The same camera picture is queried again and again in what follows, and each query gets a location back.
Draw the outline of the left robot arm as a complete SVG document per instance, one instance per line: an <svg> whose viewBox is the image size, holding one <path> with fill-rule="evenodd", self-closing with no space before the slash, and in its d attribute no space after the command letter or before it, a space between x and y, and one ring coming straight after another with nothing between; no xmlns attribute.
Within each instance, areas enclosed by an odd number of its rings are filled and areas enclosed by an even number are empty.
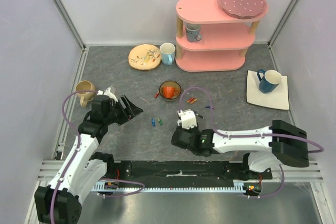
<svg viewBox="0 0 336 224"><path fill-rule="evenodd" d="M113 156L96 151L109 125L122 125L142 112L124 95L119 99L112 93L94 97L91 110L76 128L75 143L61 169L47 186L35 191L39 222L78 222L82 204L94 185L115 173Z"/></svg>

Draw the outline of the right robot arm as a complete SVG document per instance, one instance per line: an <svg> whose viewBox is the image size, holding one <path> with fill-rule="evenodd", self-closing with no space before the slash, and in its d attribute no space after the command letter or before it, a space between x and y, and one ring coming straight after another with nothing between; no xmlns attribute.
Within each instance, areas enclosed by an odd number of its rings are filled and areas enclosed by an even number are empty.
<svg viewBox="0 0 336 224"><path fill-rule="evenodd" d="M244 151L243 161L237 168L225 167L233 179L267 178L272 166L309 166L307 134L304 130L282 120L271 126L248 131L199 130L197 126L184 129L178 126L171 143L197 156L211 156L232 151Z"/></svg>

